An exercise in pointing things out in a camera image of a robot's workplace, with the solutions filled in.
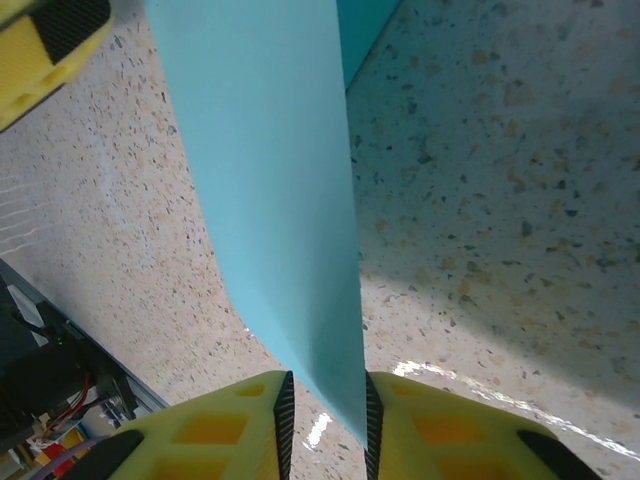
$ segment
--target speckled floor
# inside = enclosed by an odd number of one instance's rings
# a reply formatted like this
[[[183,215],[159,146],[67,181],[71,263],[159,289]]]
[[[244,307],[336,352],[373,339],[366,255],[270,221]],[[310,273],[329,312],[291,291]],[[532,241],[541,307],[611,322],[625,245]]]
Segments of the speckled floor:
[[[116,3],[83,74],[0,137],[0,252],[176,402],[277,364]],[[639,27],[634,0],[404,0],[348,92],[369,369],[536,418],[616,480],[640,476]],[[299,393],[292,477],[364,478]]]

